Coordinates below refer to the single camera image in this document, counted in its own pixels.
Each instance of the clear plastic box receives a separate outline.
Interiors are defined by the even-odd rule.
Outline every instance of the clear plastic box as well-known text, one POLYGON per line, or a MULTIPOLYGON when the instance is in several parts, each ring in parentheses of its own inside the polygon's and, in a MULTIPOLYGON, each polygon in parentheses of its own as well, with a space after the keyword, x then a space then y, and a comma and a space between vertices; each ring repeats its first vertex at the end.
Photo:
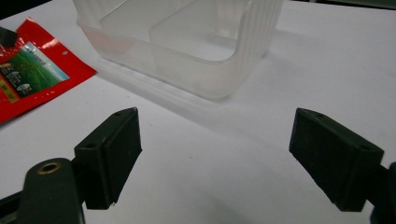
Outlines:
POLYGON ((283 0, 74 0, 102 57, 213 99, 268 50, 283 0))

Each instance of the white surface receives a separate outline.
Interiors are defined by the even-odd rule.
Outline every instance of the white surface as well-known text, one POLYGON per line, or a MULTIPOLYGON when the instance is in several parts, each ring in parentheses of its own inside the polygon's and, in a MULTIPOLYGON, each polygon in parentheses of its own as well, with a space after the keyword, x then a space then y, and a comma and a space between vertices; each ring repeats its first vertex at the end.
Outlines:
POLYGON ((33 165, 72 159, 111 113, 137 106, 143 153, 116 206, 87 223, 369 223, 341 213, 289 154, 297 106, 324 113, 396 161, 396 13, 285 2, 271 48, 232 96, 208 102, 100 60, 76 26, 72 1, 54 0, 0 21, 32 17, 101 72, 0 126, 0 198, 33 165), (133 76, 132 91, 122 77, 133 76))

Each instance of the screw hole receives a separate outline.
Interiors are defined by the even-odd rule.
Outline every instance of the screw hole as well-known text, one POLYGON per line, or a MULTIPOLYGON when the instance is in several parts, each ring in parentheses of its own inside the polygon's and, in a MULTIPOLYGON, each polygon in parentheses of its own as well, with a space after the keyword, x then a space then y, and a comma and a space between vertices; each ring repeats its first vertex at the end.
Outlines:
POLYGON ((87 148, 94 148, 94 147, 96 147, 96 144, 95 144, 95 143, 89 143, 89 144, 87 145, 87 148))
POLYGON ((52 162, 41 166, 37 172, 40 175, 48 175, 59 170, 60 168, 61 168, 61 164, 59 162, 52 162))
POLYGON ((361 146, 361 148, 363 148, 364 150, 371 150, 371 148, 367 146, 361 146))

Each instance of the red plastic bag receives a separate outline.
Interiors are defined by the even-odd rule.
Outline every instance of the red plastic bag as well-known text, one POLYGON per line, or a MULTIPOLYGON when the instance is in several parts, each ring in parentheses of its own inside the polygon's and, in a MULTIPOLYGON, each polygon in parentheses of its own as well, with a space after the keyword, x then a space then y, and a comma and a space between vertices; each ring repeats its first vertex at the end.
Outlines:
POLYGON ((0 46, 0 123, 42 105, 96 71, 32 19, 13 48, 0 46))

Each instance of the black plastic part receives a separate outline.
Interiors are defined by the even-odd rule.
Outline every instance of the black plastic part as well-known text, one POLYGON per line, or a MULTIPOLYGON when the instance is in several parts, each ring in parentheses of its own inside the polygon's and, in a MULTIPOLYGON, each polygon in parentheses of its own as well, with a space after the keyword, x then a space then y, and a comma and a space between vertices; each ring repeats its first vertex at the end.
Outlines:
POLYGON ((384 151, 318 112, 297 109, 290 152, 341 211, 361 211, 377 188, 384 151))
POLYGON ((0 45, 14 47, 17 37, 17 33, 0 26, 0 45))
POLYGON ((389 170, 382 169, 382 174, 376 180, 378 188, 373 198, 375 208, 370 216, 372 224, 396 223, 396 162, 389 170))
POLYGON ((13 224, 17 219, 18 205, 20 204, 21 192, 12 194, 0 200, 0 223, 13 224))
POLYGON ((84 223, 71 162, 40 162, 26 175, 18 224, 84 223))
POLYGON ((0 20, 49 1, 50 0, 2 0, 2 6, 0 6, 0 20))
POLYGON ((85 173, 80 195, 87 208, 107 209, 118 201, 141 151, 135 107, 114 113, 75 147, 73 163, 75 173, 85 173))

